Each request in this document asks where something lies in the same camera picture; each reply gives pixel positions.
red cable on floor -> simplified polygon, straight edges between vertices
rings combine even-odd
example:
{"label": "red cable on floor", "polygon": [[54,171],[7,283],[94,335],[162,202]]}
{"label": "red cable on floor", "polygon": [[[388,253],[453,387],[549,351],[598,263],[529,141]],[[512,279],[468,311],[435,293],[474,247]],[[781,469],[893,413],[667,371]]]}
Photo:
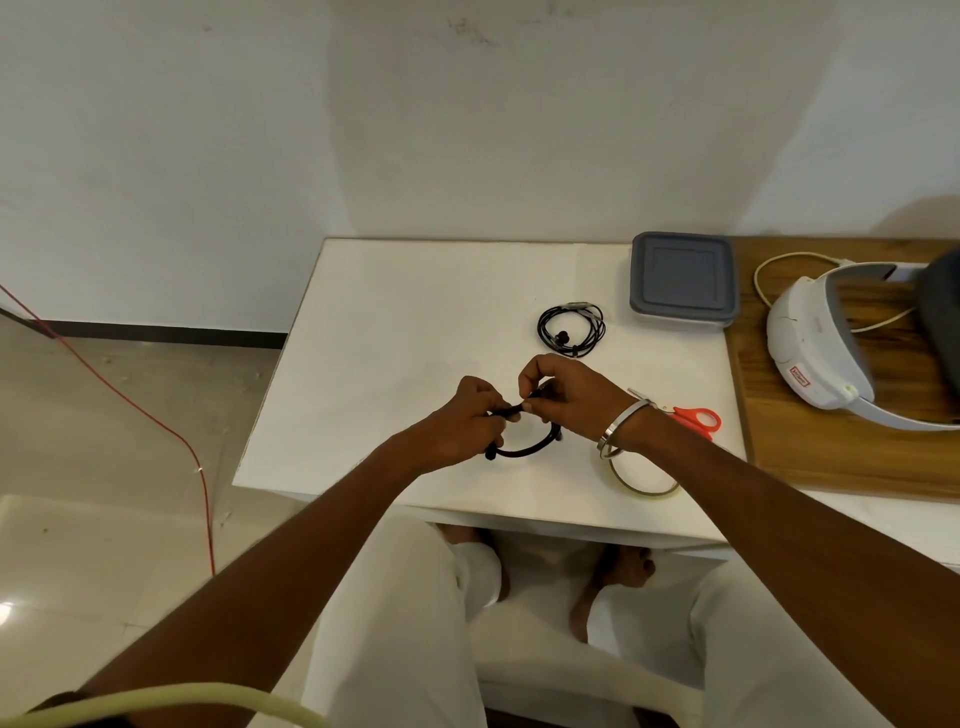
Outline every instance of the red cable on floor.
{"label": "red cable on floor", "polygon": [[200,458],[197,457],[197,452],[194,451],[193,446],[191,446],[190,443],[187,442],[186,438],[183,437],[183,435],[181,435],[179,432],[177,432],[176,430],[174,430],[172,427],[169,427],[169,426],[165,425],[164,423],[162,423],[160,420],[158,420],[156,417],[154,417],[152,414],[150,414],[147,410],[145,410],[143,407],[141,407],[141,406],[140,406],[139,404],[137,404],[135,401],[131,400],[129,397],[127,397],[127,395],[125,395],[125,394],[124,394],[123,392],[121,392],[119,389],[117,389],[117,388],[114,387],[112,384],[110,384],[106,379],[104,379],[97,370],[95,370],[92,366],[90,366],[89,363],[87,363],[86,359],[84,359],[82,356],[80,356],[80,354],[77,352],[76,349],[74,349],[73,347],[70,346],[70,343],[69,343],[66,339],[64,339],[62,336],[60,336],[56,331],[54,331],[54,330],[50,327],[49,324],[47,324],[47,322],[45,322],[43,319],[41,319],[39,316],[37,316],[32,310],[30,310],[30,308],[29,308],[25,303],[23,303],[22,301],[20,301],[20,299],[18,299],[13,293],[11,293],[11,292],[7,289],[7,287],[3,285],[3,283],[0,283],[0,291],[3,291],[3,292],[6,293],[8,296],[10,296],[10,297],[16,302],[16,304],[17,304],[18,306],[20,306],[23,310],[25,310],[27,313],[29,313],[29,314],[33,317],[34,321],[36,321],[36,322],[40,325],[40,327],[43,328],[44,331],[46,331],[47,333],[49,333],[49,334],[50,334],[51,336],[53,336],[57,341],[59,341],[61,344],[63,344],[63,345],[67,348],[67,350],[68,350],[70,353],[72,353],[74,356],[76,356],[76,357],[77,357],[77,360],[80,361],[80,363],[83,364],[83,365],[90,371],[91,374],[93,374],[93,375],[96,376],[98,379],[100,379],[100,381],[102,381],[102,382],[107,386],[107,388],[108,388],[111,392],[113,392],[113,394],[115,394],[115,395],[116,395],[117,397],[119,397],[121,400],[123,400],[124,402],[126,402],[127,404],[129,404],[133,409],[135,409],[137,412],[139,412],[141,415],[143,415],[144,417],[146,417],[148,420],[150,420],[150,421],[153,422],[154,424],[163,427],[163,429],[165,429],[165,430],[166,430],[167,432],[169,432],[171,435],[173,435],[173,436],[176,437],[178,440],[180,440],[180,441],[186,446],[186,448],[187,448],[188,450],[190,450],[190,455],[193,457],[193,462],[194,462],[194,463],[196,464],[196,466],[197,466],[197,473],[200,474],[200,481],[201,481],[201,483],[204,485],[204,519],[205,519],[205,521],[206,521],[206,551],[207,551],[207,554],[208,554],[209,557],[210,557],[210,573],[211,573],[212,575],[216,575],[216,573],[217,573],[217,565],[216,565],[216,562],[214,561],[214,558],[213,558],[213,524],[212,524],[212,522],[210,521],[210,495],[209,495],[208,490],[206,489],[206,476],[204,475],[204,468],[201,466],[201,464],[200,464]]}

brown wooden surface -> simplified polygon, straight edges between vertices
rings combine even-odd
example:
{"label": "brown wooden surface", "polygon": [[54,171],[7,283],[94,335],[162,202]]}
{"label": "brown wooden surface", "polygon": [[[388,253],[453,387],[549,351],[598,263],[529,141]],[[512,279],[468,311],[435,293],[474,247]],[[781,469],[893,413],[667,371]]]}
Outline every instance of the brown wooden surface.
{"label": "brown wooden surface", "polygon": [[[821,410],[787,386],[767,352],[767,309],[756,296],[756,266],[773,255],[814,251],[857,262],[928,262],[960,241],[844,238],[736,238],[740,318],[728,329],[733,377],[751,461],[799,487],[847,493],[960,499],[960,432],[906,432],[874,425],[843,410]],[[771,263],[760,286],[775,301],[800,276],[816,277],[829,263],[792,257]],[[912,305],[911,286],[847,283],[842,299],[857,328]],[[876,403],[933,422],[960,418],[916,314],[857,334],[876,384]]]}

foot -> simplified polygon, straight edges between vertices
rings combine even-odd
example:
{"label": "foot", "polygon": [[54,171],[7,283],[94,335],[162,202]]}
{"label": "foot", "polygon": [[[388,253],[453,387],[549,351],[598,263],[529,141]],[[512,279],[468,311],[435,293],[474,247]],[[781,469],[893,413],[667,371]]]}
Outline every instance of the foot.
{"label": "foot", "polygon": [[448,544],[486,544],[493,549],[497,560],[500,562],[500,596],[497,601],[503,601],[510,595],[510,577],[503,566],[503,559],[500,558],[499,551],[493,543],[493,535],[486,528],[473,528],[468,525],[452,525],[450,523],[437,523],[437,528],[443,534]]}
{"label": "foot", "polygon": [[650,560],[650,549],[640,546],[604,546],[593,576],[570,610],[570,631],[579,642],[587,641],[587,620],[593,600],[600,590],[612,584],[639,589],[653,576],[657,567]]}

person's left hand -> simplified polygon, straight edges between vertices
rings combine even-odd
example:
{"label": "person's left hand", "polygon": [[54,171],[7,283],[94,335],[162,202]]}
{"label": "person's left hand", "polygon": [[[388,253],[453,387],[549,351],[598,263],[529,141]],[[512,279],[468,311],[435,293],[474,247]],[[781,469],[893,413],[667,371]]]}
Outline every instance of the person's left hand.
{"label": "person's left hand", "polygon": [[[465,376],[452,400],[395,437],[413,458],[418,474],[432,473],[480,454],[490,443],[501,447],[507,421],[487,413],[509,406],[492,384]],[[516,422],[520,416],[510,419]]]}

forearm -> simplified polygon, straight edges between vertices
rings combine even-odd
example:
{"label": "forearm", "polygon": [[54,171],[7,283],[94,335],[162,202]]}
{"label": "forearm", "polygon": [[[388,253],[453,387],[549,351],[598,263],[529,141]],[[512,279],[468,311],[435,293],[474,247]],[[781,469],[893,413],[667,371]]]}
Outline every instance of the forearm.
{"label": "forearm", "polygon": [[[388,441],[303,511],[240,556],[90,679],[106,694],[181,682],[271,690],[396,496],[416,477]],[[132,716],[138,728],[246,725],[235,708]]]}
{"label": "forearm", "polygon": [[895,725],[960,725],[960,576],[646,408],[618,445],[673,475]]}

